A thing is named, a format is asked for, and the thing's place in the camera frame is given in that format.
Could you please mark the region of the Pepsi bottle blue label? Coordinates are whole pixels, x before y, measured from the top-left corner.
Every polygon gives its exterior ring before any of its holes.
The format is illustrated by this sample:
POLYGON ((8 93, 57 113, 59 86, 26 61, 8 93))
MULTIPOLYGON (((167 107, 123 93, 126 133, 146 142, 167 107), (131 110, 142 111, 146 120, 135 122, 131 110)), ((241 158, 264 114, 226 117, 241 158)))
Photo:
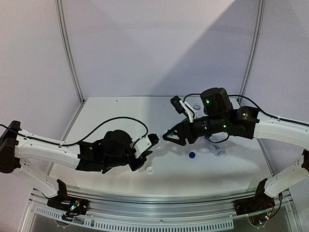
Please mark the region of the Pepsi bottle blue label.
POLYGON ((198 118, 201 116, 201 105, 199 103, 195 103, 193 106, 194 113, 195 113, 195 118, 198 118))

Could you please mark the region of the clear ribbed plastic bottle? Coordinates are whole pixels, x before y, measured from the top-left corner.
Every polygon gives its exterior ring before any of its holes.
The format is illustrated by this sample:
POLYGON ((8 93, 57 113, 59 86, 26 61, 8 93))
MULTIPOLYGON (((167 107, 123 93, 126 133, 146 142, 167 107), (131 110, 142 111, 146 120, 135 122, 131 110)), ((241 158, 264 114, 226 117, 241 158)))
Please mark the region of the clear ribbed plastic bottle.
POLYGON ((164 149, 166 146, 170 144, 169 141, 166 141, 163 139, 163 135, 168 133, 168 137, 173 136, 173 132, 170 132, 169 130, 165 130, 162 133, 158 135, 158 143, 153 147, 153 151, 160 151, 164 149))

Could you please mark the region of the blue Pepsi bottle cap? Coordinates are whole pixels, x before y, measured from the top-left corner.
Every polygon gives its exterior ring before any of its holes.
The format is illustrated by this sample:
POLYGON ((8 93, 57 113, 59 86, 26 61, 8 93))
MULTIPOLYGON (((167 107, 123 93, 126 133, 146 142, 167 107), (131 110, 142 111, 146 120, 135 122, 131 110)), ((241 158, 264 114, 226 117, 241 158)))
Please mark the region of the blue Pepsi bottle cap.
POLYGON ((189 158, 194 159, 196 157, 195 152, 190 152, 189 153, 189 158))

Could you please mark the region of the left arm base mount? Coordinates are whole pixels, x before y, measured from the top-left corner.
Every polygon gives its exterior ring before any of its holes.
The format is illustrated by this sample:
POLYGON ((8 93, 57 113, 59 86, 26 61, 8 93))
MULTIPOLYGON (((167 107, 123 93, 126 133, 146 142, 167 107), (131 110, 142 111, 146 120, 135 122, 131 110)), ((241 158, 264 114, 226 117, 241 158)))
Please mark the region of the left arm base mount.
POLYGON ((64 211, 63 220, 73 220, 73 217, 86 215, 89 209, 89 200, 72 197, 67 194, 66 184, 60 179, 57 180, 57 195, 48 198, 47 205, 51 208, 64 211))

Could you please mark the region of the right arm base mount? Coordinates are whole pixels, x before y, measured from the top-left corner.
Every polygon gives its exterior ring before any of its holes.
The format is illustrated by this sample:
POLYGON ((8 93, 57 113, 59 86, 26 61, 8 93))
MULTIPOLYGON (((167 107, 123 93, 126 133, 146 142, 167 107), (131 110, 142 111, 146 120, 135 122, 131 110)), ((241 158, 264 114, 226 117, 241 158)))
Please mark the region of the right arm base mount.
POLYGON ((252 197, 238 199, 233 201, 233 207, 236 215, 250 214, 261 210, 272 208, 274 210, 274 197, 265 194, 265 185, 267 178, 259 182, 255 194, 252 197))

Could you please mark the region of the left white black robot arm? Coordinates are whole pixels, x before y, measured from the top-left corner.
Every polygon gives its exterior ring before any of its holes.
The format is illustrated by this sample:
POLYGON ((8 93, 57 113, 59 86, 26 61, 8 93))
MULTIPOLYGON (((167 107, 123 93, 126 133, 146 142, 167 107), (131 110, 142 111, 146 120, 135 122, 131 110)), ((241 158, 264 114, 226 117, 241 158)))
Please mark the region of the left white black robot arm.
POLYGON ((95 142, 84 139, 69 144, 64 141, 48 141, 34 137, 20 128, 19 121, 12 121, 0 137, 0 171, 14 174, 38 189, 46 198, 62 210, 72 205, 66 194, 66 185, 49 177, 30 160, 57 163, 82 172, 107 173, 119 166, 128 165, 136 171, 144 165, 150 150, 158 143, 156 134, 146 134, 136 141, 123 130, 109 131, 95 142))

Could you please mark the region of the crushed clear plastic bottle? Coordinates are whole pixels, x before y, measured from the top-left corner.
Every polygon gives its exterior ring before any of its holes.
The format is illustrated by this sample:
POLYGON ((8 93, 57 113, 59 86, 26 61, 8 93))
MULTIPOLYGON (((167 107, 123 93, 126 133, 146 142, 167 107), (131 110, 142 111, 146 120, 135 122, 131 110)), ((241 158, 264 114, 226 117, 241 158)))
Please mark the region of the crushed clear plastic bottle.
POLYGON ((220 157, 226 154, 225 148, 223 146, 223 139, 218 136, 206 136, 205 137, 208 150, 216 157, 220 157))

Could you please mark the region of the clear white bottle cap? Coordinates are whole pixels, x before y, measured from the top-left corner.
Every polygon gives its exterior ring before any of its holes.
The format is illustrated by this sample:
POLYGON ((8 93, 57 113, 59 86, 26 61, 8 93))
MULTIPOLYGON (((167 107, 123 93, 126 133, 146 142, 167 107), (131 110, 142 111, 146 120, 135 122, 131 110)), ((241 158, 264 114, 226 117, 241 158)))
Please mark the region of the clear white bottle cap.
POLYGON ((146 167, 146 172, 147 172, 147 173, 152 173, 153 171, 154 171, 154 169, 153 169, 152 166, 146 167))

